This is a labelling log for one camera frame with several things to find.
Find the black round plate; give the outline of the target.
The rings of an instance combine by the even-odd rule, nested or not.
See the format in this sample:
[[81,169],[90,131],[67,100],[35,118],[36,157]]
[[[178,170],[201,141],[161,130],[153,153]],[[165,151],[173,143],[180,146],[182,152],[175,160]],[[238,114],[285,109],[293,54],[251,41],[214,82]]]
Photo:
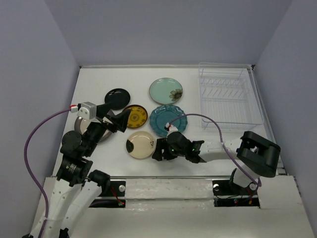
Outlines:
[[110,90],[104,98],[104,102],[110,106],[112,110],[124,109],[131,100],[129,92],[122,88]]

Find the cream plate with black spot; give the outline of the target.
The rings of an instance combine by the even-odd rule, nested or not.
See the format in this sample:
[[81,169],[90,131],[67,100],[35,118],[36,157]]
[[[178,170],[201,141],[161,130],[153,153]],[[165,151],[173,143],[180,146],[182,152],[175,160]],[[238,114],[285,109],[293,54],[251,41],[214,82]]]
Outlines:
[[156,149],[154,136],[146,131],[132,133],[126,140],[126,150],[135,159],[150,157]]

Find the amber patterned plate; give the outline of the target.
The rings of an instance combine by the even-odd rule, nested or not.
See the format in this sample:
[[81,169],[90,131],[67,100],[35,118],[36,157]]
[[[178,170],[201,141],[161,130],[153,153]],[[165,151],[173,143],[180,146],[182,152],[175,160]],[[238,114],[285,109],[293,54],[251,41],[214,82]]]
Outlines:
[[136,129],[143,126],[148,119],[147,110],[141,105],[129,105],[123,111],[130,110],[127,127]]

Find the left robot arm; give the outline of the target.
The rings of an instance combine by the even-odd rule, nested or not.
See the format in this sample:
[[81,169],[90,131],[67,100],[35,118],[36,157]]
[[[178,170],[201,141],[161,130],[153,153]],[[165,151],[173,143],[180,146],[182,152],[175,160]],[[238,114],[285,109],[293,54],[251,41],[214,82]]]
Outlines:
[[[99,171],[91,171],[92,155],[104,133],[124,132],[127,129],[130,110],[117,115],[109,115],[108,104],[95,105],[82,102],[71,105],[39,123],[28,136],[24,146],[24,163],[29,175],[40,189],[45,201],[45,210],[27,238],[69,238],[72,236],[79,220],[98,196],[109,192],[110,175]],[[61,140],[61,164],[55,175],[54,188],[48,196],[43,186],[31,171],[27,152],[34,133],[47,121],[62,114],[76,113],[89,121],[86,131],[81,134],[71,130]]]

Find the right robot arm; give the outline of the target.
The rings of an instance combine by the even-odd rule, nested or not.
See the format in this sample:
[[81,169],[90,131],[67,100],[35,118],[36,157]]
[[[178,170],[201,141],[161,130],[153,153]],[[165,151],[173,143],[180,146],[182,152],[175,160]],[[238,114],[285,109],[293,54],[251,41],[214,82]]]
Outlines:
[[194,164],[230,159],[236,168],[231,173],[228,189],[240,194],[251,183],[260,187],[261,177],[276,176],[280,151],[280,146],[252,131],[245,131],[241,138],[226,142],[191,141],[174,131],[166,138],[157,139],[152,158],[168,161],[183,157]]

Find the teal scalloped plate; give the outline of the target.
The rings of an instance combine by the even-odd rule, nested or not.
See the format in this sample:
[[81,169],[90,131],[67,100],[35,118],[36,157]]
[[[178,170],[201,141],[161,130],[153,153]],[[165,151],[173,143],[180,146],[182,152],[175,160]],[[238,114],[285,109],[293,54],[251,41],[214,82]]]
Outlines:
[[157,136],[166,137],[168,132],[164,128],[165,125],[184,114],[184,111],[175,105],[159,106],[150,115],[150,127]]

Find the grey brown rimmed plate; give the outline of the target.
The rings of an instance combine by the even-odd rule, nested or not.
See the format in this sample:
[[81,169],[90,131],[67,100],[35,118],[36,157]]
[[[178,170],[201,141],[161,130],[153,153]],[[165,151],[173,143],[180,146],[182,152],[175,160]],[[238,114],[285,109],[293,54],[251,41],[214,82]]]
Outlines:
[[[84,137],[84,132],[86,131],[87,127],[89,126],[89,124],[91,122],[106,122],[105,119],[103,120],[97,120],[97,119],[93,119],[93,120],[85,120],[81,117],[77,117],[77,119],[75,120],[75,124],[74,124],[74,130],[78,133],[80,133],[83,137]],[[107,130],[103,137],[101,138],[101,142],[107,140],[109,137],[112,137],[113,133],[110,132],[109,130]]]

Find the light green flower plate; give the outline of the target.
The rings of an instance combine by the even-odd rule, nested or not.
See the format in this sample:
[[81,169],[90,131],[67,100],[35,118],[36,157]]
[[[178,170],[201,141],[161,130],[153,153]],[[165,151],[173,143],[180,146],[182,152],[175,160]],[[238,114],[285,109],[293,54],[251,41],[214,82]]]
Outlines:
[[176,79],[159,78],[150,85],[149,95],[155,102],[169,105],[181,99],[183,87]]

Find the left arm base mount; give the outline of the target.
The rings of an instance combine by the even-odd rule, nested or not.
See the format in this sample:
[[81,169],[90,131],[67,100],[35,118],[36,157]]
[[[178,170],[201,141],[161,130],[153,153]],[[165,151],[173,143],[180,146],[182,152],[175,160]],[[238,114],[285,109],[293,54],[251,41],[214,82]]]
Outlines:
[[101,192],[90,208],[125,208],[125,192],[126,180],[111,180],[109,188]]

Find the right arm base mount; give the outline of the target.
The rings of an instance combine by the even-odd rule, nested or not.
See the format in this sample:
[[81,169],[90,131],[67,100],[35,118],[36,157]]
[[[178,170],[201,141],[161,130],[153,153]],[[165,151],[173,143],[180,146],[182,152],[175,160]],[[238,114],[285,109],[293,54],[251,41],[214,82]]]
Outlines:
[[212,185],[215,207],[260,207],[258,187],[254,183],[240,187],[229,180],[213,180]]

